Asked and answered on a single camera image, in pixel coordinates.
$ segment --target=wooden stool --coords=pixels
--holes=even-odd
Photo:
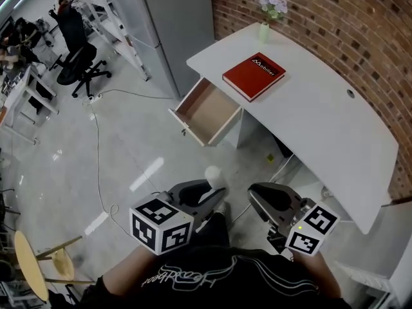
[[[78,241],[82,236],[69,240],[59,246],[56,246],[39,255],[35,255],[28,240],[21,231],[17,231],[14,236],[15,253],[23,272],[24,278],[29,284],[33,292],[43,301],[49,298],[49,291],[46,282],[60,284],[94,284],[94,281],[73,281],[70,279],[50,279],[45,278],[41,272],[39,261],[53,260],[53,263],[59,273],[62,272],[63,277],[74,278],[74,267],[69,255],[65,251],[65,247]]]

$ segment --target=red book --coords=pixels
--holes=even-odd
[[[223,74],[223,80],[249,102],[282,79],[285,70],[274,61],[257,53]]]

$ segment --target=flower vase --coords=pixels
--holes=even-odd
[[[262,44],[265,44],[268,41],[268,36],[269,36],[269,24],[264,22],[260,24],[259,41]]]

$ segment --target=red brick wall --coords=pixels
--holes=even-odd
[[[258,0],[212,0],[217,39],[263,21]],[[288,0],[271,27],[310,50],[369,102],[399,143],[389,193],[412,195],[412,0]]]

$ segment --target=white floor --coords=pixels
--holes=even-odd
[[[108,61],[107,70],[113,77],[95,79],[91,88],[94,94],[122,89],[165,97],[150,81],[140,80],[136,70],[110,47],[101,42],[96,45],[97,58]],[[56,75],[45,78],[53,83]],[[58,96],[52,104],[60,110],[58,115],[44,109],[37,117],[34,109],[27,106],[27,114],[40,127],[30,126],[24,120],[19,123],[25,133],[37,137],[36,145],[1,133],[3,151],[10,156],[12,150],[18,160],[3,170],[8,173],[5,185],[15,187],[15,198],[9,195],[7,201],[21,211],[15,226],[26,234],[36,251],[84,235],[87,226],[102,213],[97,189],[96,123],[91,108],[82,105],[85,89],[74,99],[74,87],[53,85]],[[247,188],[254,182],[269,180],[283,161],[272,135],[263,128],[238,150],[226,141],[217,147],[201,147],[189,135],[182,135],[182,128],[167,111],[177,104],[173,99],[150,99],[114,91],[103,94],[92,105],[99,127],[102,201],[107,211],[112,204],[119,206],[114,219],[126,230],[128,209],[140,198],[180,182],[204,178],[210,165],[220,167],[228,181],[227,201],[234,218],[248,205]],[[274,156],[273,162],[267,160],[269,154]],[[293,175],[298,163],[290,162],[283,172],[289,173],[285,179]],[[139,178],[144,181],[131,191],[129,187]],[[267,231],[268,227],[251,208],[232,226],[232,245],[263,248],[274,254],[266,240]],[[324,248],[348,301],[354,298],[358,284],[333,265],[333,257],[350,232],[351,226],[339,226]],[[68,252],[76,262],[77,277],[96,280],[136,246],[136,241],[107,219],[89,236],[71,245]],[[51,263],[46,261],[42,266],[48,277],[58,277]]]

